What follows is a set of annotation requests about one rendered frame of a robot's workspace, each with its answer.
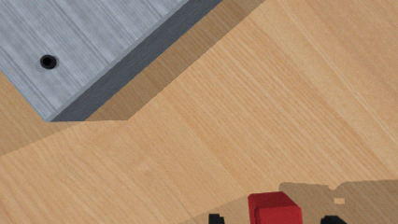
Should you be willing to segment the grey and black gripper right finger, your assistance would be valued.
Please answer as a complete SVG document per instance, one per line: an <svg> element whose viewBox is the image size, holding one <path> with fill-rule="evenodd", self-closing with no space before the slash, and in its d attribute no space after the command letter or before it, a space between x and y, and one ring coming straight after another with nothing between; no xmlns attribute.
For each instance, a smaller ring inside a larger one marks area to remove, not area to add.
<svg viewBox="0 0 398 224"><path fill-rule="evenodd" d="M339 216L325 216L320 220L320 224L348 224Z"/></svg>

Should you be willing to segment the red block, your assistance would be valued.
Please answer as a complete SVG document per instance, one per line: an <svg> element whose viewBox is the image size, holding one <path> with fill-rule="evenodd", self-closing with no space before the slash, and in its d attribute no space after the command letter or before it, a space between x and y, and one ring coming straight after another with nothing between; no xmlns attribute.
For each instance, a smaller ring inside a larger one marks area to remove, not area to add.
<svg viewBox="0 0 398 224"><path fill-rule="evenodd" d="M301 208L283 191L250 194L250 224L303 224Z"/></svg>

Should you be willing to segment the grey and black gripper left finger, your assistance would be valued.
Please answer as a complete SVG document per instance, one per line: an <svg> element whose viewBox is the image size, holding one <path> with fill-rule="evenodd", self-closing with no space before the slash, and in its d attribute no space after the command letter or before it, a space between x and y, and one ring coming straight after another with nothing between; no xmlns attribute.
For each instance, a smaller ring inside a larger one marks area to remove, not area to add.
<svg viewBox="0 0 398 224"><path fill-rule="evenodd" d="M220 214L208 214L208 224L225 224L224 217L220 217Z"/></svg>

